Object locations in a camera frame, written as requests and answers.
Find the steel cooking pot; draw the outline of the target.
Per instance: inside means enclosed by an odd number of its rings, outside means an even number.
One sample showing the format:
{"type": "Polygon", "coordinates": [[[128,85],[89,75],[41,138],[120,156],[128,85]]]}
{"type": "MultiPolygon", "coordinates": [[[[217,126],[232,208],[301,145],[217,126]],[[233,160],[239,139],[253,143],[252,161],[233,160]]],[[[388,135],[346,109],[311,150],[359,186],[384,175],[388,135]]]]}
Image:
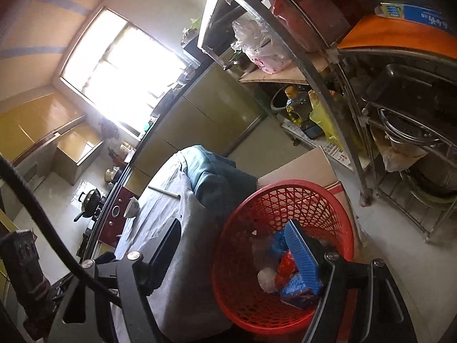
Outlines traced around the steel cooking pot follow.
{"type": "Polygon", "coordinates": [[[242,77],[256,69],[256,65],[241,50],[236,50],[224,65],[223,70],[235,77],[242,77]]]}

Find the red trash in basket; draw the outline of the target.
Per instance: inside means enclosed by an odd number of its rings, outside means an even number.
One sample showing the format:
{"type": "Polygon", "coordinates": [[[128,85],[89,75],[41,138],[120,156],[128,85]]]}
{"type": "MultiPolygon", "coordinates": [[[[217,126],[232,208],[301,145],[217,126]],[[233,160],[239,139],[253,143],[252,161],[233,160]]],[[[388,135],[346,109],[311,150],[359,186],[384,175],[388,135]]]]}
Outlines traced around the red trash in basket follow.
{"type": "Polygon", "coordinates": [[[291,251],[287,250],[277,269],[274,281],[276,288],[284,288],[296,273],[298,273],[298,268],[294,261],[294,257],[292,256],[291,251]]]}

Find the cardboard box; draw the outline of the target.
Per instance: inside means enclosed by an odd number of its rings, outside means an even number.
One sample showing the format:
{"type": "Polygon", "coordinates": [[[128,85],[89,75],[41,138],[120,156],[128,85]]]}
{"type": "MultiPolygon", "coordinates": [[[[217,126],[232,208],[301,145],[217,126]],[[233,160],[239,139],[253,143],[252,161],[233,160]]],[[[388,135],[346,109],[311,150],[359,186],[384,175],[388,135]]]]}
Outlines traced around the cardboard box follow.
{"type": "Polygon", "coordinates": [[[358,217],[353,210],[352,203],[342,182],[337,178],[329,159],[321,147],[316,147],[297,157],[297,159],[260,177],[257,181],[257,188],[263,188],[281,180],[306,180],[329,190],[343,206],[346,214],[348,214],[354,238],[354,257],[358,258],[360,256],[362,240],[358,217]]]}

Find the black wok with lid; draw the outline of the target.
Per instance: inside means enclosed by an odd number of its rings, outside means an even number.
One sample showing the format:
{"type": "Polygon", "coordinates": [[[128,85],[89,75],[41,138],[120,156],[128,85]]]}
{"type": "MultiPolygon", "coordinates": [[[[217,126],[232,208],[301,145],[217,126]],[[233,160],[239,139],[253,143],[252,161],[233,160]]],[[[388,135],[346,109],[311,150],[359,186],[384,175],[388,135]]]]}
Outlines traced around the black wok with lid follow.
{"type": "Polygon", "coordinates": [[[80,218],[91,218],[95,214],[101,202],[101,193],[95,188],[87,194],[82,192],[78,200],[81,202],[81,212],[74,218],[74,222],[77,222],[80,218]]]}

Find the blue trash bag in basket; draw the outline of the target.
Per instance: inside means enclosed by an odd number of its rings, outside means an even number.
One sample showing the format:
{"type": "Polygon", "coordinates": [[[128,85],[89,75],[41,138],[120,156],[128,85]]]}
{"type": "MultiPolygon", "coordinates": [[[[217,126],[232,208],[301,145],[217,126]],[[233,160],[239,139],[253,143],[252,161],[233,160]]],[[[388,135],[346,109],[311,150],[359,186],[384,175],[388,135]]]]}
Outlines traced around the blue trash bag in basket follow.
{"type": "Polygon", "coordinates": [[[271,236],[270,241],[270,255],[274,259],[281,260],[289,247],[286,243],[284,230],[278,231],[271,236]]]}

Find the yellow plastic bag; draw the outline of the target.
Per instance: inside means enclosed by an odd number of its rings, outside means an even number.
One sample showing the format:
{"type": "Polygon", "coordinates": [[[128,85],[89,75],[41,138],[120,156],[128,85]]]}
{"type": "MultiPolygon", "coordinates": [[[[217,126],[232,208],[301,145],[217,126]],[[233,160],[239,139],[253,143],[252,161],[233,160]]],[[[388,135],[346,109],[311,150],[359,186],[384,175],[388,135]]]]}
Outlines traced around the yellow plastic bag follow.
{"type": "Polygon", "coordinates": [[[320,129],[324,132],[325,138],[329,143],[337,145],[340,150],[345,151],[342,141],[338,137],[337,132],[335,131],[335,127],[333,125],[332,120],[330,119],[329,115],[327,114],[324,106],[318,99],[314,90],[310,90],[308,92],[308,97],[310,99],[310,104],[312,111],[310,112],[309,118],[313,121],[320,129]]]}

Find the dark red oven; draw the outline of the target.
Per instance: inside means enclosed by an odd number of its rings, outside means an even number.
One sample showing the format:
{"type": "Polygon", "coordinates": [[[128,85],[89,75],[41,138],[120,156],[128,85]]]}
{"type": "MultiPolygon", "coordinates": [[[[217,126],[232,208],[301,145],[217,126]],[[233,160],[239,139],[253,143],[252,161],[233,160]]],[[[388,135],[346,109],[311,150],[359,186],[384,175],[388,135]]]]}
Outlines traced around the dark red oven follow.
{"type": "Polygon", "coordinates": [[[125,210],[135,194],[125,187],[121,187],[114,203],[109,206],[109,212],[98,236],[98,240],[107,246],[116,248],[125,226],[125,210]]]}

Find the black bucket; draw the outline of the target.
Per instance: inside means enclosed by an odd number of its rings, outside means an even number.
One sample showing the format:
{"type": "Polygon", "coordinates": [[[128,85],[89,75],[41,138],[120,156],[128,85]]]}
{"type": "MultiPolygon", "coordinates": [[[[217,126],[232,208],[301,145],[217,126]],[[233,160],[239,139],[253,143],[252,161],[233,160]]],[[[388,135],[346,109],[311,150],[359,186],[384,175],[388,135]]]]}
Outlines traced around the black bucket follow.
{"type": "Polygon", "coordinates": [[[273,95],[271,101],[270,101],[270,108],[274,112],[280,112],[280,111],[285,111],[286,110],[286,103],[288,100],[288,97],[286,96],[285,89],[287,88],[287,85],[282,86],[280,89],[277,90],[275,95],[273,95]]]}

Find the long wooden stick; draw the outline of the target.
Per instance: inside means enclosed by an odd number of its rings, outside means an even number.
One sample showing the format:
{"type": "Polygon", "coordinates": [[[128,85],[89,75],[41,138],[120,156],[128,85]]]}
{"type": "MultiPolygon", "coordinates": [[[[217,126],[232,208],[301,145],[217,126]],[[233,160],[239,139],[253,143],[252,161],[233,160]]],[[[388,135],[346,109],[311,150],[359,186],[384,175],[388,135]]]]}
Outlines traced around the long wooden stick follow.
{"type": "Polygon", "coordinates": [[[149,188],[150,190],[154,190],[158,193],[161,193],[161,194],[165,194],[169,197],[172,197],[172,198],[175,198],[175,199],[180,199],[181,198],[181,195],[180,194],[176,194],[176,193],[173,193],[173,192],[170,192],[169,190],[164,190],[162,188],[156,188],[152,185],[148,185],[147,188],[149,188]]]}

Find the range hood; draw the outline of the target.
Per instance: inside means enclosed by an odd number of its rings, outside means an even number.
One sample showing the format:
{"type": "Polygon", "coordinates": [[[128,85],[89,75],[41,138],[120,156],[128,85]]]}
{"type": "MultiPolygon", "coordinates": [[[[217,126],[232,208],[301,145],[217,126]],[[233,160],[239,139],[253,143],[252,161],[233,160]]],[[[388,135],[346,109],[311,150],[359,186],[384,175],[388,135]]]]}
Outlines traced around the range hood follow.
{"type": "Polygon", "coordinates": [[[36,190],[52,170],[53,157],[57,151],[59,138],[61,138],[59,132],[49,134],[14,159],[13,166],[31,191],[36,190]]]}

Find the white pink plastic bag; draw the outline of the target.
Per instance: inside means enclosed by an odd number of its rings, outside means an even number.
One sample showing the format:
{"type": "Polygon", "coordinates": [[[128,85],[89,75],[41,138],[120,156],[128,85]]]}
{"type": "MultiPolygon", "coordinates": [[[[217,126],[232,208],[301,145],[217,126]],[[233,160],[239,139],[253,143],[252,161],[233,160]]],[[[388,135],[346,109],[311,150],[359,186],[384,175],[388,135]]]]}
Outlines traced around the white pink plastic bag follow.
{"type": "Polygon", "coordinates": [[[282,45],[257,21],[240,17],[232,22],[232,28],[233,50],[242,51],[261,71],[275,74],[291,65],[292,60],[282,45]]]}

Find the red plastic basket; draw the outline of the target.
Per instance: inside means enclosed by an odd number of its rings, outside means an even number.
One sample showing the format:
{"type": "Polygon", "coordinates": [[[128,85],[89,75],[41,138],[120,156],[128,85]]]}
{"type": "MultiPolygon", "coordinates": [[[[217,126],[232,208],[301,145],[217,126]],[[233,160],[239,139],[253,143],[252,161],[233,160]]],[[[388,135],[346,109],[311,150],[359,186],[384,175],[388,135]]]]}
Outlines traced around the red plastic basket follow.
{"type": "Polygon", "coordinates": [[[306,180],[282,180],[257,190],[235,209],[217,241],[211,271],[215,299],[229,320],[263,336],[308,328],[316,308],[300,310],[264,292],[257,280],[261,261],[252,247],[295,219],[309,236],[330,241],[352,261],[354,231],[349,213],[337,199],[342,191],[341,184],[328,189],[306,180]]]}

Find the white ceramic bowl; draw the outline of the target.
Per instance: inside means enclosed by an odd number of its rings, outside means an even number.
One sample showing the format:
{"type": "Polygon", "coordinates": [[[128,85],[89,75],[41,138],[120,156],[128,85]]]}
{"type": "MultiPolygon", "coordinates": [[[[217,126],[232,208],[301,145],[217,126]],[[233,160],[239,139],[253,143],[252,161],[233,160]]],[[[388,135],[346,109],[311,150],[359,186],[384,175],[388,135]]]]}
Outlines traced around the white ceramic bowl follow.
{"type": "Polygon", "coordinates": [[[131,197],[125,208],[124,217],[126,219],[135,218],[140,211],[139,201],[135,197],[131,197]]]}

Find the red plastic bag on shelf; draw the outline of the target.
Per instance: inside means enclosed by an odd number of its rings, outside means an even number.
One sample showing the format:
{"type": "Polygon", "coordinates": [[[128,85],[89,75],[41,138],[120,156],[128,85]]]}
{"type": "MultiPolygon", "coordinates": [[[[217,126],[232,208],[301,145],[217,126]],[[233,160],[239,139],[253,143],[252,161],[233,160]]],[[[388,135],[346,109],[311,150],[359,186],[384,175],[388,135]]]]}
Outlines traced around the red plastic bag on shelf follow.
{"type": "MultiPolygon", "coordinates": [[[[294,1],[308,15],[328,44],[333,44],[349,30],[349,21],[331,0],[294,1]]],[[[310,28],[301,14],[286,0],[274,0],[270,11],[304,47],[306,52],[313,53],[324,49],[324,43],[320,36],[310,28]]]]}

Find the cooking oil bottle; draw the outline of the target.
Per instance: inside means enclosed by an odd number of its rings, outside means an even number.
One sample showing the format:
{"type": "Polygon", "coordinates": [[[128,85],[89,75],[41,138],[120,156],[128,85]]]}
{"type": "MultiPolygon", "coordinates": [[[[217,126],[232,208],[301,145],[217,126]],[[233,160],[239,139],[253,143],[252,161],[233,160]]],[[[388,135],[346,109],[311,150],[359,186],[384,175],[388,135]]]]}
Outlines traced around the cooking oil bottle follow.
{"type": "Polygon", "coordinates": [[[308,92],[294,85],[286,87],[284,92],[287,97],[286,112],[290,120],[295,126],[305,130],[311,110],[308,92]]]}

